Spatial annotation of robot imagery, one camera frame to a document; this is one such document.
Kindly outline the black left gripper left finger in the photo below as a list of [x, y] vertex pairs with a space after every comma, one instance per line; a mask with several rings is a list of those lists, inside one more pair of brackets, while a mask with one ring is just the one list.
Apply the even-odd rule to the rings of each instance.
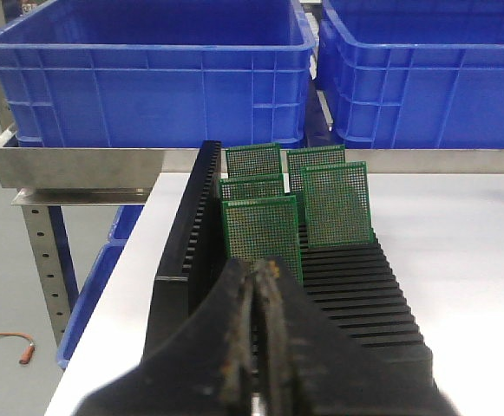
[[88, 395], [79, 415], [249, 415], [250, 266], [226, 262], [187, 322], [132, 371]]

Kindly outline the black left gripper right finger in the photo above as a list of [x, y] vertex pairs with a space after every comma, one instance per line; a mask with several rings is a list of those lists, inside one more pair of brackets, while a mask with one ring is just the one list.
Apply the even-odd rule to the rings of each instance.
[[259, 374], [269, 415], [454, 415], [433, 385], [329, 322], [282, 259], [253, 265]]

